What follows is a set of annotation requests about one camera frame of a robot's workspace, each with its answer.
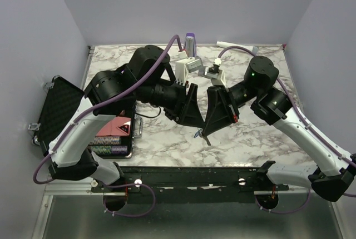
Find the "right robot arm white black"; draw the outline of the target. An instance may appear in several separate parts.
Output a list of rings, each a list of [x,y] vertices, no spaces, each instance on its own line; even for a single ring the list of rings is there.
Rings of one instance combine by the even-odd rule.
[[[355,155],[338,147],[302,114],[287,90],[274,87],[279,70],[267,57],[250,60],[244,79],[230,88],[207,89],[208,108],[201,136],[236,123],[239,108],[252,101],[251,110],[267,124],[287,135],[315,162],[313,166],[286,166],[265,162],[256,184],[262,190],[276,185],[312,189],[321,198],[336,202],[355,178]]]

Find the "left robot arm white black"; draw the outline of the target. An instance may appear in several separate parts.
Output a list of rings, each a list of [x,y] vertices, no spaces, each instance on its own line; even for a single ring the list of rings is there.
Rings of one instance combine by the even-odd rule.
[[[104,160],[88,146],[105,125],[130,110],[136,101],[162,107],[170,120],[182,126],[203,127],[196,101],[197,85],[187,87],[174,75],[168,54],[171,46],[140,47],[129,63],[94,76],[63,130],[45,143],[52,180],[92,177],[110,191],[119,191],[123,178],[118,164]]]

